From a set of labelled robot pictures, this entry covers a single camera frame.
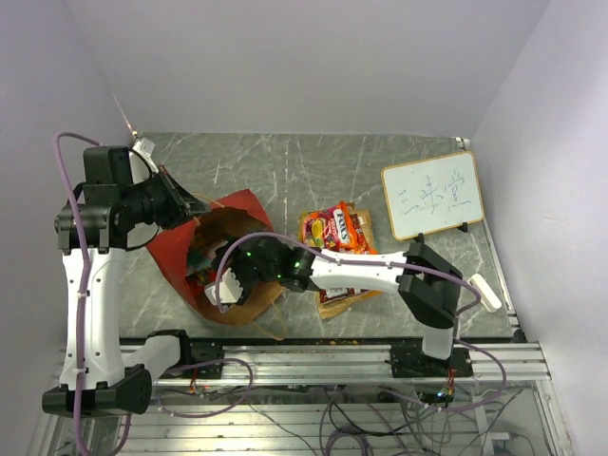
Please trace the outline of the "red paper bag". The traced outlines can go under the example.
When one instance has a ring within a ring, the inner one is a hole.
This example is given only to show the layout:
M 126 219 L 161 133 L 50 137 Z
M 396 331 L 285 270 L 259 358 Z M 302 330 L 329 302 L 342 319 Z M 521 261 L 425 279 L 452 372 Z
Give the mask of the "red paper bag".
M 273 229 L 265 209 L 249 189 L 208 202 L 209 213 L 162 232 L 147 246 L 148 252 L 168 283 L 205 319 L 228 327 L 250 325 L 274 340 L 284 339 L 287 328 L 280 312 L 275 313 L 277 330 L 257 323 L 284 288 L 274 278 L 258 280 L 258 257 L 246 252 L 245 244 L 223 258 L 239 238 Z

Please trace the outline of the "teal white snack bag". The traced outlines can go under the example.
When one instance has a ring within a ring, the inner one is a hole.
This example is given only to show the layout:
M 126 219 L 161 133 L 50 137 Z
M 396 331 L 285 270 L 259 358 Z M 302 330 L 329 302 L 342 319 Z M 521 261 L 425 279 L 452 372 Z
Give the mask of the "teal white snack bag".
M 204 247 L 190 247 L 186 254 L 186 274 L 190 276 L 209 269 L 217 257 L 217 250 L 226 244 L 226 240 L 220 240 Z

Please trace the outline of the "tan gold snack bag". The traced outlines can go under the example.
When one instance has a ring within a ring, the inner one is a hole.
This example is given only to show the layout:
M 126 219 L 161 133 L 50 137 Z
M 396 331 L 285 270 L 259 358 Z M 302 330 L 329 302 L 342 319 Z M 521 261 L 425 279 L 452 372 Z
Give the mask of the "tan gold snack bag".
M 345 207 L 349 211 L 351 223 L 357 237 L 357 246 L 354 249 L 344 249 L 338 246 L 335 235 L 331 228 L 324 230 L 324 247 L 340 253 L 370 254 L 376 255 L 375 241 L 371 229 L 371 213 L 367 209 L 357 209 L 354 202 L 346 202 Z M 335 317 L 345 312 L 354 303 L 379 295 L 377 291 L 363 290 L 358 288 L 337 288 L 323 290 L 315 298 L 319 316 L 322 319 Z

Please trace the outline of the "red Doritos bag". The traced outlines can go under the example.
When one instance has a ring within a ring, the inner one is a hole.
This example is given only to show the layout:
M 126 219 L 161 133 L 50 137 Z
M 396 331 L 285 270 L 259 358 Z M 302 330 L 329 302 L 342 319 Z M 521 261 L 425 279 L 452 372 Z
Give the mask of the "red Doritos bag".
M 329 249 L 334 252 L 357 254 L 357 255 L 376 255 L 375 241 L 371 227 L 371 213 L 369 210 L 357 210 L 350 213 L 351 223 L 355 229 L 357 246 L 354 248 L 339 247 L 330 245 Z M 316 304 L 319 309 L 329 309 L 337 307 L 341 302 L 349 299 L 359 299 L 372 294 L 371 291 L 364 291 L 360 288 L 333 288 L 323 290 L 318 293 Z

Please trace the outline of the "orange red chips bag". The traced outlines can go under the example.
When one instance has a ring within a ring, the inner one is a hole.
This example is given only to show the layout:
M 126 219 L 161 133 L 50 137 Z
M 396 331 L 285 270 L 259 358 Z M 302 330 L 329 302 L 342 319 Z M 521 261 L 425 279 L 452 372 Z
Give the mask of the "orange red chips bag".
M 327 209 L 302 213 L 298 224 L 299 241 L 334 252 L 367 252 L 370 244 L 354 208 L 352 202 L 340 201 Z

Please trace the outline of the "colourful red yellow snack bag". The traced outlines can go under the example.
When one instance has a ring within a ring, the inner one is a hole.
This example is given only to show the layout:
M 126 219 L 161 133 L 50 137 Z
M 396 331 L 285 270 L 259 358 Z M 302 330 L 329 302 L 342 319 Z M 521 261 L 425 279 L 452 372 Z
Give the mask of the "colourful red yellow snack bag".
M 217 278 L 217 272 L 213 269 L 195 271 L 186 277 L 186 282 L 190 287 L 193 297 L 198 297 L 204 293 L 207 286 L 213 285 Z

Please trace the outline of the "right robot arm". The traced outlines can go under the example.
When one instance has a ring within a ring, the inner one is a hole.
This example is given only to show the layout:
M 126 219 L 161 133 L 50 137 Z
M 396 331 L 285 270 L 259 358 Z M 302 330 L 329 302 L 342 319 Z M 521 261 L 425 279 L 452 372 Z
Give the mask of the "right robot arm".
M 460 271 L 425 243 L 405 252 L 346 254 L 310 247 L 283 235 L 256 233 L 238 239 L 222 259 L 215 297 L 242 305 L 256 285 L 276 283 L 292 292 L 360 289 L 399 297 L 423 327 L 418 354 L 392 362 L 403 376 L 467 376 L 466 349 L 455 348 L 462 289 Z

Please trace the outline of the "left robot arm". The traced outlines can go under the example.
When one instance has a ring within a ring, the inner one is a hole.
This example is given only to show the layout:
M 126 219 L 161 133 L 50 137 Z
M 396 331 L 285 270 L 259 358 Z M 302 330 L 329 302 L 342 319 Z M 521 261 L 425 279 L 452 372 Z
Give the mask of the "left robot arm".
M 57 387 L 42 396 L 44 412 L 74 417 L 142 414 L 153 383 L 165 372 L 183 377 L 194 364 L 183 330 L 152 332 L 123 357 L 119 331 L 120 278 L 138 225 L 172 230 L 210 212 L 161 165 L 137 152 L 94 146 L 84 152 L 85 179 L 69 190 L 55 220 L 68 285 L 66 356 Z

